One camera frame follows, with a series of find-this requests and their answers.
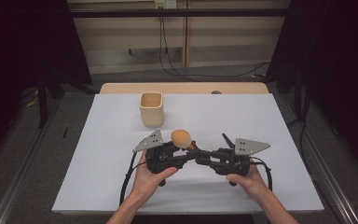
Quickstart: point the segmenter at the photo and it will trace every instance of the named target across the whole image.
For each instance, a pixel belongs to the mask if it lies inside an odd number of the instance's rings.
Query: black curtain
[[[66,0],[0,0],[0,139],[24,88],[47,80],[91,84]]]

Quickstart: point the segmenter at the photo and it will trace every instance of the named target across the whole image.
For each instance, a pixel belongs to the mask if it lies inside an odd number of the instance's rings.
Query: white wall
[[[153,1],[68,0],[71,9],[152,9]],[[177,1],[178,8],[288,8],[287,0]],[[174,66],[269,61],[283,18],[164,18]],[[75,19],[92,74],[156,69],[159,18]]]

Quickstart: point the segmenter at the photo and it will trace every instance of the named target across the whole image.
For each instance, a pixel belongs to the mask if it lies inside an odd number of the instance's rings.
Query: forearm
[[[266,196],[257,202],[266,214],[271,224],[295,224],[298,223],[292,215],[290,215],[278,198],[272,193],[268,192]]]
[[[143,203],[139,198],[129,195],[107,224],[130,224]]]

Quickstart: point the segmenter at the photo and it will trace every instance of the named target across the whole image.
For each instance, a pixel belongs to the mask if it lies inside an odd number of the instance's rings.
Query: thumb
[[[241,175],[229,174],[226,176],[226,180],[236,184],[241,184],[245,180],[245,177]]]
[[[159,181],[162,181],[170,177],[171,175],[174,175],[177,171],[178,169],[176,167],[170,167],[165,169],[163,172],[159,173],[158,175],[156,175],[156,177],[158,178]]]

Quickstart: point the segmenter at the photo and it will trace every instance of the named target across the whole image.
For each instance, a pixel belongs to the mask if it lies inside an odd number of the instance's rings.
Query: human hand
[[[261,202],[266,195],[271,193],[255,165],[250,166],[248,175],[230,174],[227,175],[226,179],[239,184],[246,194],[257,203]]]
[[[147,169],[145,151],[142,154],[135,173],[135,180],[133,182],[130,197],[139,200],[140,204],[144,204],[154,194],[158,188],[158,184],[164,179],[175,174],[178,170],[175,167],[165,169],[159,174],[153,174]]]

